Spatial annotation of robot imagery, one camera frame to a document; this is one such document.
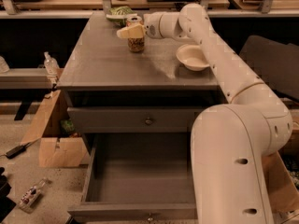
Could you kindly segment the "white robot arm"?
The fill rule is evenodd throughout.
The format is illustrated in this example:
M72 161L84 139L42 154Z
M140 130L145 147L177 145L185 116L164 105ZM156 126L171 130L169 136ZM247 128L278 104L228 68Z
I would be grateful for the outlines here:
M206 10L147 14L117 32L120 38L190 39L199 45L226 104L204 110L192 126L192 177L199 224L275 224L262 158L292 134L283 102L215 32Z

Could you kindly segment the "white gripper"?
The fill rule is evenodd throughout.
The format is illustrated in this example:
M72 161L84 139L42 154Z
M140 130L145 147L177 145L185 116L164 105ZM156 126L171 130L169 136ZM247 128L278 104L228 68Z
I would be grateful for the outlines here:
M118 38L143 38L145 34L154 39L162 39L160 21L163 12L154 12L144 15L144 26L140 23L133 23L117 31Z

